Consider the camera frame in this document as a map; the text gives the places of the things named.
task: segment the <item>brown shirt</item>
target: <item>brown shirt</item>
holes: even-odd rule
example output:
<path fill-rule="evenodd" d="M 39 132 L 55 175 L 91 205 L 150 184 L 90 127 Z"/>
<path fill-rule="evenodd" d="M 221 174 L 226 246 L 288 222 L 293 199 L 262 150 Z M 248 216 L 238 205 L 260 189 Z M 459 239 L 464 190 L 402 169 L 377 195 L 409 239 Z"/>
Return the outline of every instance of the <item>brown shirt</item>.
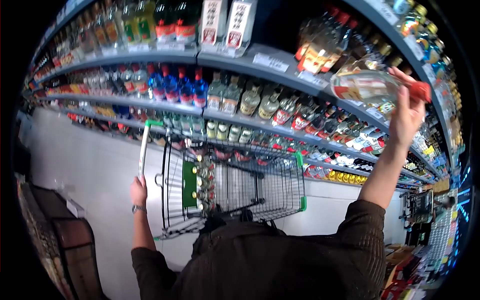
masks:
<path fill-rule="evenodd" d="M 132 250 L 142 300 L 377 299 L 385 273 L 385 210 L 357 200 L 337 233 L 288 236 L 253 222 L 200 235 L 180 275 L 164 256 Z"/>

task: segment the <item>person's left hand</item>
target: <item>person's left hand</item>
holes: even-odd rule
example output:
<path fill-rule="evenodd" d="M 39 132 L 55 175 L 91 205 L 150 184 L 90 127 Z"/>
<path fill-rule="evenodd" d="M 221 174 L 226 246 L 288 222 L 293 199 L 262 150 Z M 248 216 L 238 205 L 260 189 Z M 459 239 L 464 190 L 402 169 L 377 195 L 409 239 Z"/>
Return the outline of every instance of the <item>person's left hand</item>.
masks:
<path fill-rule="evenodd" d="M 133 182 L 130 185 L 130 198 L 133 205 L 146 206 L 147 184 L 145 176 L 142 176 L 140 179 L 137 176 L 133 178 Z"/>

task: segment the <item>wristwatch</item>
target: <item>wristwatch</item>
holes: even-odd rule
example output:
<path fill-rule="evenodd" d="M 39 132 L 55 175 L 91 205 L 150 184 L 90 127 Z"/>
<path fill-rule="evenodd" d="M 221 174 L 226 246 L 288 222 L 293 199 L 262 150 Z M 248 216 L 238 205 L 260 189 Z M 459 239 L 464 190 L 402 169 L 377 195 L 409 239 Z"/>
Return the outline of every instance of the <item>wristwatch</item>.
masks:
<path fill-rule="evenodd" d="M 134 204 L 132 206 L 132 213 L 134 214 L 137 210 L 143 210 L 145 213 L 147 213 L 147 209 L 146 209 L 145 206 L 140 206 L 140 205 Z"/>

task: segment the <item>bottle cap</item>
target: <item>bottle cap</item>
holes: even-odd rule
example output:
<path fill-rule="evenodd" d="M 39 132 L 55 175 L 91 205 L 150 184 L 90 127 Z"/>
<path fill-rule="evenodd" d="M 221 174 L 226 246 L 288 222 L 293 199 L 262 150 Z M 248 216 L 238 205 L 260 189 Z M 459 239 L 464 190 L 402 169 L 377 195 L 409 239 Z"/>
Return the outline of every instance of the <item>bottle cap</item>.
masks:
<path fill-rule="evenodd" d="M 410 97 L 416 101 L 432 102 L 432 91 L 426 82 L 416 81 L 409 88 Z"/>

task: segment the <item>green cart handle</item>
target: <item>green cart handle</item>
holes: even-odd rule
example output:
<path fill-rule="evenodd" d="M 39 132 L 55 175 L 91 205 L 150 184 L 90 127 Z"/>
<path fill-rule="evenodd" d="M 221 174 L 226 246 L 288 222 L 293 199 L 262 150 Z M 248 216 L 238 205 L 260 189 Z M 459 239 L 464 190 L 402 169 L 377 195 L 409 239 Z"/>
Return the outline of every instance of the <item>green cart handle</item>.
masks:
<path fill-rule="evenodd" d="M 144 130 L 144 136 L 142 138 L 142 147 L 140 148 L 140 161 L 138 162 L 138 178 L 141 178 L 144 175 L 145 156 L 147 154 L 147 141 L 148 141 L 148 135 L 150 133 L 150 127 L 152 125 L 163 126 L 163 122 L 153 121 L 153 120 L 145 121 L 145 130 Z"/>

